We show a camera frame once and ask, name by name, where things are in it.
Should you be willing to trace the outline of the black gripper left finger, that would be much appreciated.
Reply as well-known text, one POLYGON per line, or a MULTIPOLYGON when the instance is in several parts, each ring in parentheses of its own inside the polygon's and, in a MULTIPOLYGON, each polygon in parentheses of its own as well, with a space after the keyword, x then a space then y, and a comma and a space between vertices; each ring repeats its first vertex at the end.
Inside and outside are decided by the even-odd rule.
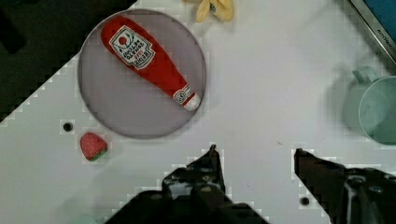
POLYGON ((106 224, 269 224, 246 203, 226 195, 215 146, 177 168, 159 190, 138 193, 106 224))

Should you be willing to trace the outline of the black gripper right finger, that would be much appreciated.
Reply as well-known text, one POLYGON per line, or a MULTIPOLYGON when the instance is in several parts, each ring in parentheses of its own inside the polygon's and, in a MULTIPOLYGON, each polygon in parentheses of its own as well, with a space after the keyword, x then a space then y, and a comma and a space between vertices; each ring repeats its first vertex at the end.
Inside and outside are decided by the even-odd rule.
POLYGON ((294 173, 332 224, 396 224, 396 179, 375 168, 347 168, 298 148, 294 173))

